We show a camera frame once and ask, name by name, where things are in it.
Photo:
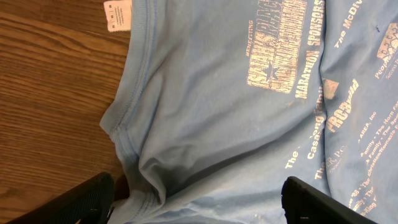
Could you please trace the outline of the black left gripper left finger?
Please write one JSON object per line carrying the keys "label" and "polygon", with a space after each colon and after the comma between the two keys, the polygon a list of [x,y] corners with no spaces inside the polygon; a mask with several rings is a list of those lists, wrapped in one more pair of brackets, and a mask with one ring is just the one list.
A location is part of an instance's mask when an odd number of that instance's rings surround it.
{"label": "black left gripper left finger", "polygon": [[114,179],[102,172],[9,224],[107,224]]}

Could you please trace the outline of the light blue printed t-shirt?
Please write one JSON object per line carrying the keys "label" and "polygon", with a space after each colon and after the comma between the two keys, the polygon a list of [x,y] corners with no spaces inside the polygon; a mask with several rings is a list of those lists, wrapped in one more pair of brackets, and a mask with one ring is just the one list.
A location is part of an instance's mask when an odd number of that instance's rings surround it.
{"label": "light blue printed t-shirt", "polygon": [[290,176],[397,222],[397,2],[133,1],[111,223],[285,223]]}

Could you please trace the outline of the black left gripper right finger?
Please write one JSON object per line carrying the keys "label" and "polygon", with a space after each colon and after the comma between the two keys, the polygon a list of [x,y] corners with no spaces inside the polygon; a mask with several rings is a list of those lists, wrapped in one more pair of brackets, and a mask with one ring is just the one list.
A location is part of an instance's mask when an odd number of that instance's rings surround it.
{"label": "black left gripper right finger", "polygon": [[281,195],[288,224],[376,224],[294,176]]}

